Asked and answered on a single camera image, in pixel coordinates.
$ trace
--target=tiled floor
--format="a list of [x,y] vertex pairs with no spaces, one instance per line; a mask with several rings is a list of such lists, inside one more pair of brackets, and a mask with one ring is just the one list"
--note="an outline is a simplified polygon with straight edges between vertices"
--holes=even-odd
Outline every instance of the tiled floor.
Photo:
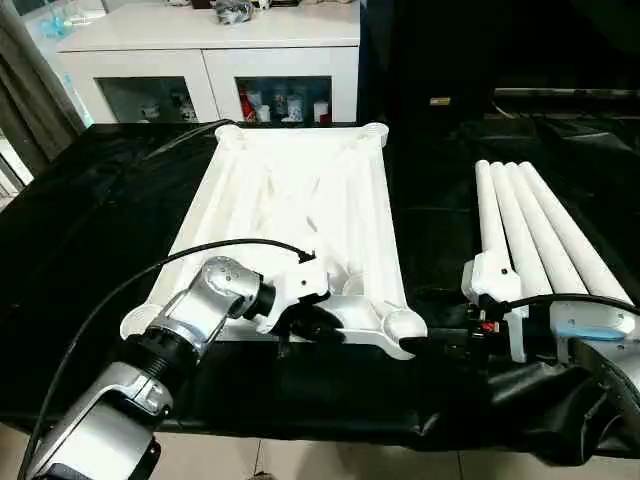
[[[417,453],[398,447],[329,442],[160,434],[163,456],[153,480],[246,480],[268,471],[277,480],[640,480],[640,462],[594,458],[553,468],[531,455],[498,452]],[[0,425],[0,480],[16,476],[26,436]]]

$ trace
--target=white pvc pipe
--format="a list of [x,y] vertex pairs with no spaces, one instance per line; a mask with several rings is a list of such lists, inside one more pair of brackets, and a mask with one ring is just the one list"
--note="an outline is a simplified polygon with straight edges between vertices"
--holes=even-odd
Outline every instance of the white pvc pipe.
[[576,222],[573,221],[571,215],[565,210],[540,174],[533,168],[533,165],[524,162],[520,164],[520,169],[524,172],[529,187],[531,187],[589,292],[631,303],[631,299],[618,283],[616,277],[613,276],[609,267],[600,258],[591,242],[582,233],[580,227],[576,225]]
[[500,210],[498,210],[498,200],[491,179],[491,168],[486,160],[480,160],[476,163],[476,186],[482,251],[493,250],[496,252],[495,255],[498,256],[500,264],[511,268],[502,220],[500,220]]
[[506,168],[553,291],[556,293],[587,293],[580,275],[529,188],[522,171],[513,162],[507,163]]
[[515,270],[522,282],[522,295],[532,297],[552,293],[551,284],[529,233],[527,222],[520,211],[504,165],[499,162],[492,163],[491,176]]

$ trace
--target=black table cover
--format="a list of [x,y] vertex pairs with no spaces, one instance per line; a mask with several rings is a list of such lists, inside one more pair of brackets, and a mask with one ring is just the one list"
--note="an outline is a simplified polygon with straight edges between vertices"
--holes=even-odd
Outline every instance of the black table cover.
[[[463,333],[462,266],[480,250],[474,163],[531,161],[629,295],[640,301],[638,126],[484,120],[392,131],[385,163],[403,280],[434,332]],[[94,125],[0,213],[0,421],[29,429],[74,331],[117,283],[167,255],[216,147],[206,127]],[[104,368],[151,276],[102,312],[78,346],[50,420]],[[552,362],[474,364],[429,350],[215,345],[165,430],[508,448],[559,464],[638,457],[589,375]]]

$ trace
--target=white tray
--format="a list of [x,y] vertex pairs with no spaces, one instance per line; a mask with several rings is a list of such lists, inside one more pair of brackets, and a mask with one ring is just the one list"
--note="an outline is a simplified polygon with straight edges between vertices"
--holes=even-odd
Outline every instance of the white tray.
[[[347,343],[373,344],[397,359],[403,337],[426,336],[407,307],[384,173],[388,128],[218,128],[213,160],[171,248],[260,237],[315,251],[329,271],[332,297],[320,304],[345,325]],[[123,338],[141,333],[213,255],[235,258],[269,279],[297,256],[269,246],[233,246],[165,266],[147,301],[122,321]],[[275,340],[255,323],[230,319],[220,340]]]

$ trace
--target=black leather sheet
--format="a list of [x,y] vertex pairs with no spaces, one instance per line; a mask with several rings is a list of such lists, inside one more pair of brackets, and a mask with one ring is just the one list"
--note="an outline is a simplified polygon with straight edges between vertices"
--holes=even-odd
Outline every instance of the black leather sheet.
[[[84,316],[167,254],[216,146],[206,128],[191,128],[94,126],[0,214],[0,421],[29,428]],[[459,283],[480,248],[480,158],[534,163],[640,301],[637,125],[517,119],[430,131],[392,131],[385,161],[407,296],[434,332],[464,332]],[[104,367],[121,318],[153,281],[114,300],[88,332],[51,420]],[[436,350],[400,362],[352,345],[220,343],[163,428],[422,450],[497,447],[560,464],[596,451],[640,453],[580,369],[500,357],[474,365]]]

